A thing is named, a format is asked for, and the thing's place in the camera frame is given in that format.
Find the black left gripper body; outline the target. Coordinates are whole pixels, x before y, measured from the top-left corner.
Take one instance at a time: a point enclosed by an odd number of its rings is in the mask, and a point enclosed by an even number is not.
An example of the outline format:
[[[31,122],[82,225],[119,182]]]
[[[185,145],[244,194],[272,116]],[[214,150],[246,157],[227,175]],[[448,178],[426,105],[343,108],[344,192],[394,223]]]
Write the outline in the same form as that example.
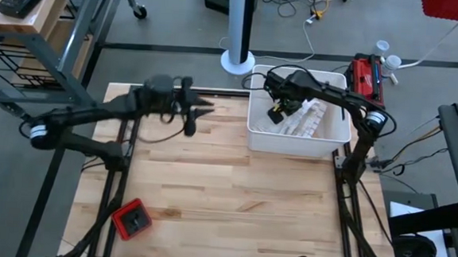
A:
[[[136,88],[134,98],[138,115],[157,114],[160,119],[174,120],[178,114],[175,81],[176,78],[160,74],[145,80],[141,87]]]

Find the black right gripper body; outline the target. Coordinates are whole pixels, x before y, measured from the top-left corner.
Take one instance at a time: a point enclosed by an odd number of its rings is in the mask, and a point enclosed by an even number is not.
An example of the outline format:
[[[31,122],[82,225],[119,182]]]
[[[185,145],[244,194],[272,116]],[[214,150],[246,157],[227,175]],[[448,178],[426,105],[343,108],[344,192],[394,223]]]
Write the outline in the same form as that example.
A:
[[[283,77],[270,69],[265,75],[262,89],[268,92],[273,101],[278,101],[282,108],[301,105],[304,101],[316,98],[316,78],[305,70],[296,70]]]

